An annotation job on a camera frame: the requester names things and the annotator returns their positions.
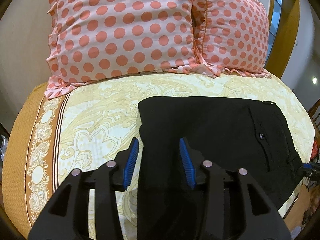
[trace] pillow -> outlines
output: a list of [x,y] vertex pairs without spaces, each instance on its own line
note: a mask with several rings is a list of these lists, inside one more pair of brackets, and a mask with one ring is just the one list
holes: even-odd
[[96,80],[198,65],[193,0],[49,0],[47,98]]
[[214,75],[270,77],[264,72],[268,15],[258,0],[194,0],[195,42]]

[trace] black trousers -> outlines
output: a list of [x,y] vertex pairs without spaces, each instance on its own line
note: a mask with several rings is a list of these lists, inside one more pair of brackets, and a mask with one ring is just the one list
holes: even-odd
[[276,208],[302,179],[284,115],[272,102],[239,98],[152,97],[138,104],[143,153],[137,200],[138,240],[194,239],[204,192],[190,191],[179,139],[220,167],[246,168]]

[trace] yellow patterned bedsheet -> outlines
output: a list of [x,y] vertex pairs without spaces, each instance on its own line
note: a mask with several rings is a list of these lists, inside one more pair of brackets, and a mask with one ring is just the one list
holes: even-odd
[[[302,161],[310,159],[312,123],[292,91],[275,76],[265,79],[222,75],[212,79],[199,74],[151,73],[97,82],[50,101],[43,97],[44,88],[44,85],[38,87],[20,112],[4,161],[5,209],[25,237],[72,169],[96,169],[126,149],[132,137],[137,137],[140,150],[132,184],[128,191],[116,193],[124,239],[136,239],[137,182],[143,148],[138,102],[148,97],[218,96],[276,102],[287,119]],[[31,105],[35,109],[30,115]],[[21,134],[22,125],[28,129],[24,134]],[[279,210],[281,215],[296,194],[297,190]],[[95,238],[93,196],[91,191],[91,238]]]

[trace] mattress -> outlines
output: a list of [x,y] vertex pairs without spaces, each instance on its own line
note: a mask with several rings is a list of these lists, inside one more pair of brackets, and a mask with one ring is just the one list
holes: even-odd
[[[310,118],[294,93],[275,76],[221,75],[212,79],[200,74],[149,73],[96,82],[49,101],[44,98],[45,88],[46,84],[36,87],[20,111],[3,168],[5,210],[25,237],[72,169],[96,169],[127,149],[132,137],[137,137],[140,149],[131,186],[124,193],[116,192],[124,239],[136,239],[137,183],[143,148],[138,102],[148,97],[209,96],[276,102],[302,161],[307,163],[311,156],[314,129]],[[297,189],[279,210],[282,216]],[[92,190],[89,236],[95,239],[93,198]]]

